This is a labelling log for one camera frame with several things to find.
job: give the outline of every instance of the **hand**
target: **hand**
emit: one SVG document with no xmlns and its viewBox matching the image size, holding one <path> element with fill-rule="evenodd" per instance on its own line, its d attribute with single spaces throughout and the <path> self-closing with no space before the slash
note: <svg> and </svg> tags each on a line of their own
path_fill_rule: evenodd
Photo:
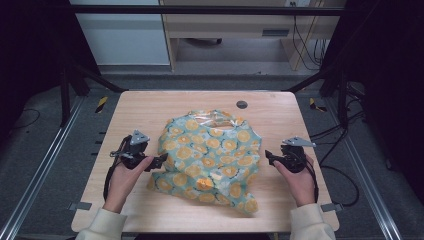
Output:
<svg viewBox="0 0 424 240">
<path fill-rule="evenodd" d="M 128 195 L 134 188 L 138 177 L 150 165 L 153 157 L 146 157 L 134 169 L 128 169 L 119 163 L 110 179 L 109 194 L 103 209 L 110 212 L 121 213 Z"/>
<path fill-rule="evenodd" d="M 314 160 L 308 155 L 306 155 L 306 159 L 313 166 Z M 314 181 L 306 168 L 299 173 L 292 173 L 279 161 L 274 161 L 274 166 L 289 184 L 290 192 L 298 207 L 315 203 Z"/>
</svg>

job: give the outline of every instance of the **wooden tabletop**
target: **wooden tabletop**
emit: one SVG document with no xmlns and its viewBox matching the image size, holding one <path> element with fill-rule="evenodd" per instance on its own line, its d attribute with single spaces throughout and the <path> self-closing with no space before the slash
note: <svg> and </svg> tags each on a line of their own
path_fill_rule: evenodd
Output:
<svg viewBox="0 0 424 240">
<path fill-rule="evenodd" d="M 247 102 L 245 109 L 236 106 Z M 89 211 L 77 210 L 72 222 L 76 232 L 92 222 L 103 206 L 103 186 L 109 156 L 122 139 L 138 129 L 150 137 L 146 155 L 157 156 L 158 138 L 170 118 L 186 115 L 190 110 L 220 109 L 246 119 L 262 137 L 261 160 L 249 191 L 258 201 L 259 211 L 251 216 L 235 209 L 204 204 L 154 192 L 146 188 L 151 173 L 144 172 L 127 198 L 122 214 L 128 216 L 125 232 L 290 232 L 291 209 L 295 202 L 288 185 L 278 171 L 268 164 L 265 149 L 280 155 L 283 139 L 294 136 L 309 140 L 298 103 L 289 92 L 269 91 L 127 91 L 122 93 L 94 164 L 81 202 L 92 203 Z M 314 149 L 305 152 L 316 160 Z M 319 184 L 319 204 L 331 203 L 322 173 L 314 162 Z M 324 213 L 334 230 L 339 222 L 334 211 Z"/>
</svg>

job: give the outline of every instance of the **small round object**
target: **small round object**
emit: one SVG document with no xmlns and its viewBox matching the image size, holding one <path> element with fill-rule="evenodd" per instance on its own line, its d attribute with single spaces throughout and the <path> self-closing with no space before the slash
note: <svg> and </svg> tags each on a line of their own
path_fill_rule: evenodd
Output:
<svg viewBox="0 0 424 240">
<path fill-rule="evenodd" d="M 240 100 L 236 103 L 236 106 L 240 109 L 245 109 L 247 108 L 247 102 Z"/>
</svg>

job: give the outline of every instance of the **plastic bag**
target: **plastic bag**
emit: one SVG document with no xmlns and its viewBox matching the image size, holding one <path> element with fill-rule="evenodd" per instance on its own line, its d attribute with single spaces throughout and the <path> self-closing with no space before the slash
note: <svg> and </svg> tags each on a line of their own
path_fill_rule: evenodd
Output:
<svg viewBox="0 0 424 240">
<path fill-rule="evenodd" d="M 151 190 L 254 213 L 247 186 L 258 172 L 261 137 L 246 120 L 220 110 L 191 111 L 168 120 L 158 154 L 165 172 L 154 172 Z"/>
</svg>

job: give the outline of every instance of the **person's right hand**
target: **person's right hand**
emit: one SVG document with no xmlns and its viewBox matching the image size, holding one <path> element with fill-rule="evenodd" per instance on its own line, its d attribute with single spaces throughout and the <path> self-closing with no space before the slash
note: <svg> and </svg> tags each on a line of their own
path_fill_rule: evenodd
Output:
<svg viewBox="0 0 424 240">
<path fill-rule="evenodd" d="M 313 166 L 313 159 L 308 155 L 306 155 L 306 159 Z M 315 203 L 314 181 L 306 168 L 299 173 L 292 173 L 279 161 L 274 161 L 274 166 L 289 184 L 290 192 L 298 207 Z"/>
</svg>

